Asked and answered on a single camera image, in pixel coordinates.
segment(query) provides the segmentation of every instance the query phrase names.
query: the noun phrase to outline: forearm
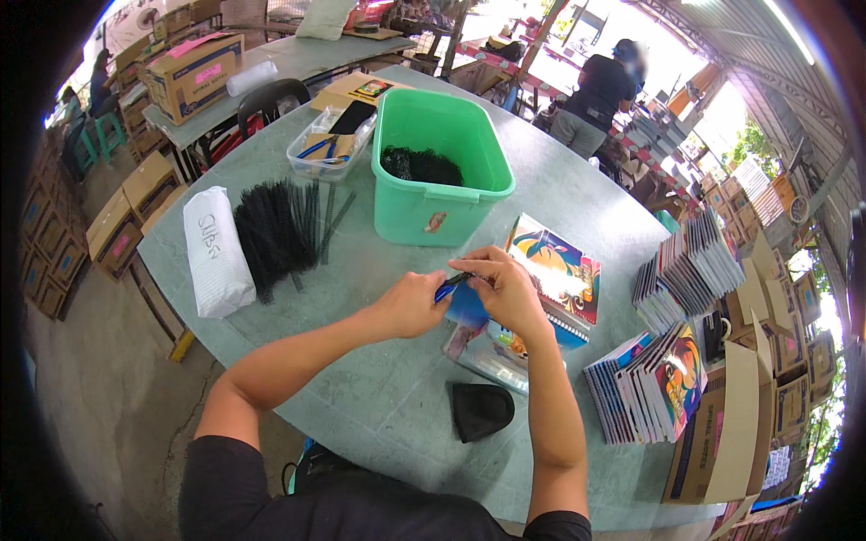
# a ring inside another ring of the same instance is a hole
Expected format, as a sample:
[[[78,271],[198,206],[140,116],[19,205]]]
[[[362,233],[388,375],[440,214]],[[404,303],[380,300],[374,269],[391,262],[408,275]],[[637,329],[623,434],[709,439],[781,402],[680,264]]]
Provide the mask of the forearm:
[[[529,434],[536,463],[586,468],[584,422],[551,327],[527,342]]]
[[[238,361],[222,378],[257,410],[273,409],[349,351],[384,339],[376,336],[364,315],[358,312],[315,331],[264,345]]]

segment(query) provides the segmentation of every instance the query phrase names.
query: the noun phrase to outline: worker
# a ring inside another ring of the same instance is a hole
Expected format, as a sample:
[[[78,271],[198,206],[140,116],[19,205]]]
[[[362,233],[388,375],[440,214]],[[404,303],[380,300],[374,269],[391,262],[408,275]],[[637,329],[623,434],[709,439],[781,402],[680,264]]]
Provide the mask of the worker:
[[[120,103],[118,95],[111,92],[111,85],[117,79],[117,74],[108,75],[109,58],[111,53],[108,49],[102,49],[96,55],[94,73],[90,77],[90,116],[95,119],[114,111]]]
[[[591,56],[580,71],[580,88],[553,120],[550,134],[584,159],[589,159],[607,137],[617,111],[627,113],[643,85],[643,50],[622,39],[613,58]]]
[[[493,282],[491,286],[473,277],[469,286],[491,317],[523,338],[532,358],[530,388],[542,391],[529,393],[533,483],[523,538],[590,541],[583,421],[553,327],[529,274],[493,246],[449,265]],[[383,340],[418,337],[437,326],[449,305],[449,299],[433,302],[444,278],[442,270],[407,273],[354,315],[264,345],[222,374],[187,448],[178,502],[181,537],[513,539],[478,502],[425,493],[355,466],[318,443],[295,471],[294,494],[268,496],[259,452],[260,416],[349,351]]]
[[[66,165],[69,175],[76,181],[82,182],[84,171],[79,168],[78,161],[75,159],[75,144],[78,142],[81,130],[84,129],[85,114],[81,110],[78,95],[72,87],[66,87],[63,90],[60,101],[66,107],[63,111],[63,118],[57,123],[57,127],[62,126],[64,137],[61,160]]]

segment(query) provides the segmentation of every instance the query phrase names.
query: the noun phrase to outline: green stool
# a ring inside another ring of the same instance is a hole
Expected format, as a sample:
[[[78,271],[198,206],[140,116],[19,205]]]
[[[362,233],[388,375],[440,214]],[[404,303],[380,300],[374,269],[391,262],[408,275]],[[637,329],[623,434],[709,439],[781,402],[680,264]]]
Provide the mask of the green stool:
[[[114,128],[114,133],[117,134],[117,138],[112,141],[111,144],[108,143],[106,133],[102,129],[102,125],[106,120],[111,122],[111,126]],[[111,164],[111,150],[118,145],[126,146],[126,136],[123,134],[123,129],[120,128],[120,122],[117,120],[116,114],[105,113],[96,119],[96,136],[100,138],[102,158],[106,160],[106,164]]]
[[[84,144],[84,155],[79,152],[81,144]],[[91,165],[96,165],[96,163],[100,161],[100,155],[96,153],[94,142],[90,140],[90,135],[87,134],[86,127],[81,130],[81,135],[78,136],[78,141],[75,143],[73,152],[75,154],[75,160],[78,162],[78,168],[81,170],[82,174],[87,173],[87,168]]]

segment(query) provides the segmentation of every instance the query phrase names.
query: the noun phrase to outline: green plastic bin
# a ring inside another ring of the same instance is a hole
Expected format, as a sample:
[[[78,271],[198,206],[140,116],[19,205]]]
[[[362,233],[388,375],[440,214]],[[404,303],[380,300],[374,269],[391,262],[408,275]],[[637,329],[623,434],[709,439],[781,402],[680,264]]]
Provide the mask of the green plastic bin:
[[[464,186],[403,180],[382,168],[389,145],[431,148],[460,167]],[[487,112],[444,93],[393,88],[379,101],[373,138],[376,175],[373,222],[389,242],[457,247],[475,232],[497,201],[514,191],[514,175]]]

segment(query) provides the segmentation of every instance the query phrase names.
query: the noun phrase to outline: black t-shirt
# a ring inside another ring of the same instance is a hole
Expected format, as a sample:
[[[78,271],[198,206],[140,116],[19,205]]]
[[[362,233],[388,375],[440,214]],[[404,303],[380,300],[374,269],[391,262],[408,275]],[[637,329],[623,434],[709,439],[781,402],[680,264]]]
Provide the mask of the black t-shirt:
[[[619,102],[635,98],[635,83],[622,64],[602,55],[591,56],[582,71],[584,84],[565,102],[564,108],[607,132]]]
[[[361,469],[324,473],[302,493],[271,498],[262,454],[224,436],[204,436],[187,448],[178,514],[185,540],[520,539],[471,499],[425,493]],[[523,538],[590,541],[592,534],[582,515],[554,511],[527,525]]]

